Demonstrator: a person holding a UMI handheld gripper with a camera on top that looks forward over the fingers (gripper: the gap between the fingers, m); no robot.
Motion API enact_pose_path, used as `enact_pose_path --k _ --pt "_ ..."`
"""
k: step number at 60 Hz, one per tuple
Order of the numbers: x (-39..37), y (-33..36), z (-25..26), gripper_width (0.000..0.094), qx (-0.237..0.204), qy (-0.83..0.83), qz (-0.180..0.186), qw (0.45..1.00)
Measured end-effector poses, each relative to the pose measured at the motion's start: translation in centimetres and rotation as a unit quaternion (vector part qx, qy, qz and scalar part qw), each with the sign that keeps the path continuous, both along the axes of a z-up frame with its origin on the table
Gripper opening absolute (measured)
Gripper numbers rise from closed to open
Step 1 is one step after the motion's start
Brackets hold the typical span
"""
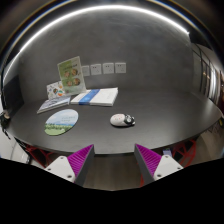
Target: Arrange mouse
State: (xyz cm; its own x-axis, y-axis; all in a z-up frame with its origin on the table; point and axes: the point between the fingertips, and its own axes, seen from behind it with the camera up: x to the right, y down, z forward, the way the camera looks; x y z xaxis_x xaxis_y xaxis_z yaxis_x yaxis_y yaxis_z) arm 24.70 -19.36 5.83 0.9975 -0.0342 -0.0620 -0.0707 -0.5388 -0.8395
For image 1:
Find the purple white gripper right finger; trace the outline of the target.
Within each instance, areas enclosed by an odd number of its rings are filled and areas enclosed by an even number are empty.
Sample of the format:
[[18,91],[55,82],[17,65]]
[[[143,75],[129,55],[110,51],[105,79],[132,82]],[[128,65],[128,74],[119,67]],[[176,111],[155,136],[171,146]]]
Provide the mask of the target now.
[[139,144],[135,145],[134,155],[141,171],[141,185],[150,184],[182,169],[171,156],[159,155]]

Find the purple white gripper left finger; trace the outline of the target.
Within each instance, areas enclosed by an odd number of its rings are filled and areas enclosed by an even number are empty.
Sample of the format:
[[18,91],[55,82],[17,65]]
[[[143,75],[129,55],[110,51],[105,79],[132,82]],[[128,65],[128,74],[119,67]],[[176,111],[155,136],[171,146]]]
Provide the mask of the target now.
[[82,186],[94,155],[94,145],[91,144],[68,157],[59,156],[45,168],[45,171]]

